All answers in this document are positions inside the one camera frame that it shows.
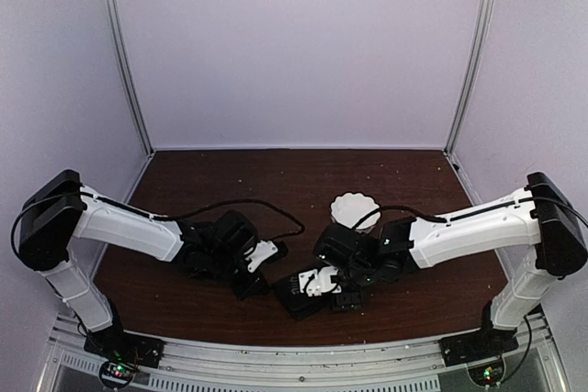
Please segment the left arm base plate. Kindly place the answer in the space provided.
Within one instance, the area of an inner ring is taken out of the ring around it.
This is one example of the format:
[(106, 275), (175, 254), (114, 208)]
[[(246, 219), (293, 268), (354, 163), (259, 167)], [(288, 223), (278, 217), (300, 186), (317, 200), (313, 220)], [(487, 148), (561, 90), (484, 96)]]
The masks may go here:
[(122, 339), (109, 343), (87, 336), (84, 350), (114, 363), (157, 368), (164, 353), (164, 341), (127, 332)]

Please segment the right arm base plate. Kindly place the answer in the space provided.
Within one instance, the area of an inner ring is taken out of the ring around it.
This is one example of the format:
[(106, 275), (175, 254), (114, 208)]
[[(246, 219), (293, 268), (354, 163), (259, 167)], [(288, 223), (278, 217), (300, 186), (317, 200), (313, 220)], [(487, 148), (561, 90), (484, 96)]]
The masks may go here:
[(513, 332), (482, 331), (445, 337), (439, 341), (445, 366), (469, 364), (516, 350), (518, 341)]

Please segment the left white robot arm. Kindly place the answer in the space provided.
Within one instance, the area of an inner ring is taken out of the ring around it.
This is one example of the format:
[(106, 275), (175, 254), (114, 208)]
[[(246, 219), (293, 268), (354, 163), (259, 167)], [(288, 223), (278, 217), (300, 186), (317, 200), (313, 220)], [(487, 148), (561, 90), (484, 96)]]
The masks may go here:
[(265, 294), (261, 266), (288, 254), (282, 238), (261, 239), (238, 211), (197, 223), (187, 216), (156, 215), (99, 194), (74, 170), (62, 171), (25, 202), (11, 228), (11, 247), (113, 359), (131, 352), (131, 337), (120, 329), (113, 303), (78, 266), (68, 249), (72, 239), (116, 245), (174, 264), (191, 276), (220, 280), (239, 299)]

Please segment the black zip tool case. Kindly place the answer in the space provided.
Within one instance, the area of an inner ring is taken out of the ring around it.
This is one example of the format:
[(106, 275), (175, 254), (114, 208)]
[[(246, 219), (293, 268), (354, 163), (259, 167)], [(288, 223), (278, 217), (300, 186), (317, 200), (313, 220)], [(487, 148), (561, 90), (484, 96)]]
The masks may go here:
[(327, 308), (329, 297), (309, 297), (300, 291), (297, 274), (283, 277), (272, 285), (279, 304), (294, 320), (306, 319)]

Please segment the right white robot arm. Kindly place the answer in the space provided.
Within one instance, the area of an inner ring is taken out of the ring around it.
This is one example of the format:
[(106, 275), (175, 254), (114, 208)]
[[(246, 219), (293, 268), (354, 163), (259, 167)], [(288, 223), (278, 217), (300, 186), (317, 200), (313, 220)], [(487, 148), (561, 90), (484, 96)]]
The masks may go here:
[(333, 224), (313, 249), (322, 267), (292, 276), (290, 288), (304, 300), (341, 295), (463, 256), (526, 246), (528, 254), (513, 280), (492, 300), (484, 326), (471, 336), (471, 349), (487, 357), (556, 280), (586, 265), (585, 223), (545, 174), (533, 173), (526, 186), (491, 203), (397, 219), (386, 223), (378, 237)]

